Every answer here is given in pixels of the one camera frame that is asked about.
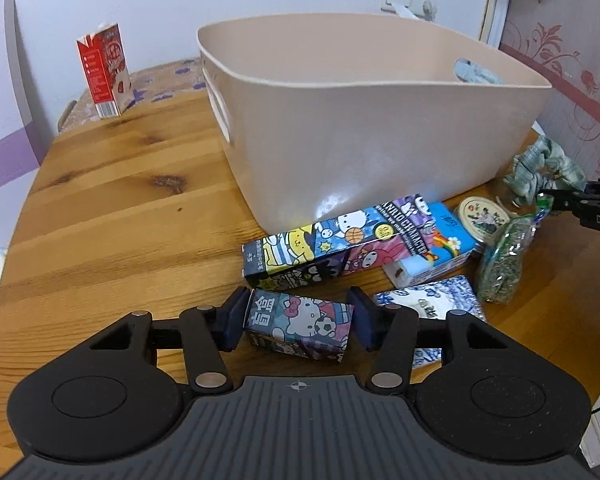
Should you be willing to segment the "green plaid scrunchie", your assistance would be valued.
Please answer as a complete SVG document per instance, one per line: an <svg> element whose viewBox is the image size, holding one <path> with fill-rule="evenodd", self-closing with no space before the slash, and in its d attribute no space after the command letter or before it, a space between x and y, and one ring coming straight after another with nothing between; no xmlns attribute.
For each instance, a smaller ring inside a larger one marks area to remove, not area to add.
<svg viewBox="0 0 600 480"><path fill-rule="evenodd" d="M539 136L526 150L513 158L504 183L513 193L513 203L530 206L543 190L582 192L584 171L562 147L547 136Z"/></svg>

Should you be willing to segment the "blue white porcelain-pattern box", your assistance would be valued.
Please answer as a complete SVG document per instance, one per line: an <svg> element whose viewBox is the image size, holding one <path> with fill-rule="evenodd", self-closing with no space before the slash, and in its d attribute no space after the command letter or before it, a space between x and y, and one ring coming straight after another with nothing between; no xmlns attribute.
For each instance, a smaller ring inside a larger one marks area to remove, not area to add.
<svg viewBox="0 0 600 480"><path fill-rule="evenodd" d="M380 307L380 310L390 310L388 309L390 304L396 304L399 307L416 311L420 318L434 318L435 320L444 320L449 311L462 310L486 322L481 304L465 275L452 276L445 280L388 292L378 292L372 299L374 304ZM384 330L381 328L380 321L373 322L371 326L366 322L361 322L360 326L356 326L355 333L365 349L374 351L373 343L381 342L379 341L381 339L380 332L386 333L387 322L385 322ZM441 356L440 348L416 349L413 368L438 362L441 360Z"/></svg>

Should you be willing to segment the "Hello Kitty small box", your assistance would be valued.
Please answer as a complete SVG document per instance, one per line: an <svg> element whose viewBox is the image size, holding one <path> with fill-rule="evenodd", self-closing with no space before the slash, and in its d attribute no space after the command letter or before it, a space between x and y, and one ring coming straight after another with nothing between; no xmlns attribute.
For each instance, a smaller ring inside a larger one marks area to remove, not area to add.
<svg viewBox="0 0 600 480"><path fill-rule="evenodd" d="M260 348L315 361L341 362L354 307L343 302L253 289L245 332Z"/></svg>

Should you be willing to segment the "bag of green tea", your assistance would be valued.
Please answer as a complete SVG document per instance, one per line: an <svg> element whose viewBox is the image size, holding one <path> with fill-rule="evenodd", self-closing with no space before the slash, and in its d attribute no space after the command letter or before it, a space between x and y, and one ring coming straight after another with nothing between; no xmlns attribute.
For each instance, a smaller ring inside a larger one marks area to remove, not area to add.
<svg viewBox="0 0 600 480"><path fill-rule="evenodd" d="M483 255L477 282L477 296L489 304L508 304L518 288L524 256L541 222L550 214L554 198L541 192L533 214L510 220L498 232L495 242Z"/></svg>

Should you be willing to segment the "round metal tin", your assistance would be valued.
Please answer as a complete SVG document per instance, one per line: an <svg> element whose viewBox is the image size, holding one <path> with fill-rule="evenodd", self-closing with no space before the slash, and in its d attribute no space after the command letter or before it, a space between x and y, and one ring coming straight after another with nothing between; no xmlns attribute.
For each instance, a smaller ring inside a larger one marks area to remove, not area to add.
<svg viewBox="0 0 600 480"><path fill-rule="evenodd" d="M481 196L466 197L456 207L455 214L465 230L483 245L491 245L510 220L503 207Z"/></svg>

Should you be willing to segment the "long cartoon character box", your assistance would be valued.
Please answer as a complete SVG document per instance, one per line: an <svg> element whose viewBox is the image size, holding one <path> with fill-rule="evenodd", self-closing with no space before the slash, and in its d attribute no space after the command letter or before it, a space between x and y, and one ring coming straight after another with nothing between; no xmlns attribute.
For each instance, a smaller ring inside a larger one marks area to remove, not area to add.
<svg viewBox="0 0 600 480"><path fill-rule="evenodd" d="M434 241L436 222L415 194L242 246L242 277L254 288L284 292L411 256Z"/></svg>

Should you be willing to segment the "blue cartoon tissue pack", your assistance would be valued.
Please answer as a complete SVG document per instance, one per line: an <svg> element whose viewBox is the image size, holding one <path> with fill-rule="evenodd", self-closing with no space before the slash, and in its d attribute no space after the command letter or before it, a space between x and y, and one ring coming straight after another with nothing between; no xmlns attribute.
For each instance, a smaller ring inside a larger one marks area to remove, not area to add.
<svg viewBox="0 0 600 480"><path fill-rule="evenodd" d="M436 229L428 252L382 267L395 288L424 284L462 266L472 255L477 241L444 203L429 205Z"/></svg>

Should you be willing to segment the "light blue bedding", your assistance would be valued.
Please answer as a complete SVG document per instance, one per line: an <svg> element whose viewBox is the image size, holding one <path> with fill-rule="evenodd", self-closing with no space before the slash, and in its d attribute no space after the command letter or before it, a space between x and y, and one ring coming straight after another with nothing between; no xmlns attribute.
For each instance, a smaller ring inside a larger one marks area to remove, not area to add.
<svg viewBox="0 0 600 480"><path fill-rule="evenodd" d="M454 65L454 75L457 79L468 84L502 84L503 81L492 70L480 64L459 58Z"/></svg>

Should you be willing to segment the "beige plastic storage bin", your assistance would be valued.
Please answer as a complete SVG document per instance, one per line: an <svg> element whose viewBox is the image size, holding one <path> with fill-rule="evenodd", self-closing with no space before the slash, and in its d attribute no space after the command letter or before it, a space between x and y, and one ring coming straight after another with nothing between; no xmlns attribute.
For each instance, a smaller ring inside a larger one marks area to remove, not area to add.
<svg viewBox="0 0 600 480"><path fill-rule="evenodd" d="M230 170L270 234L491 180L552 91L498 49L390 15L238 18L202 26L197 42ZM460 81L459 58L503 83Z"/></svg>

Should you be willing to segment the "white purple flat board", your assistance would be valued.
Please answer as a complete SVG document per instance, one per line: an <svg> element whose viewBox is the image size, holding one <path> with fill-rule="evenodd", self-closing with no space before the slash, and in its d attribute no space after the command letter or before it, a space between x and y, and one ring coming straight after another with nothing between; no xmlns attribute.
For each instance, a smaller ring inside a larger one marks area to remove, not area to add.
<svg viewBox="0 0 600 480"><path fill-rule="evenodd" d="M15 0L0 0L0 250L8 247L48 142L36 131L21 75Z"/></svg>

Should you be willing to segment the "red white milk carton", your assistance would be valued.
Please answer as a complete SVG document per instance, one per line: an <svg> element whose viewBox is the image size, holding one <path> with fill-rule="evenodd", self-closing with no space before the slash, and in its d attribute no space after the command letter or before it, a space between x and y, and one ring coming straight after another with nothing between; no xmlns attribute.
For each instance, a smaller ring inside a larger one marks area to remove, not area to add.
<svg viewBox="0 0 600 480"><path fill-rule="evenodd" d="M100 26L76 40L76 46L98 117L119 117L134 102L119 25Z"/></svg>

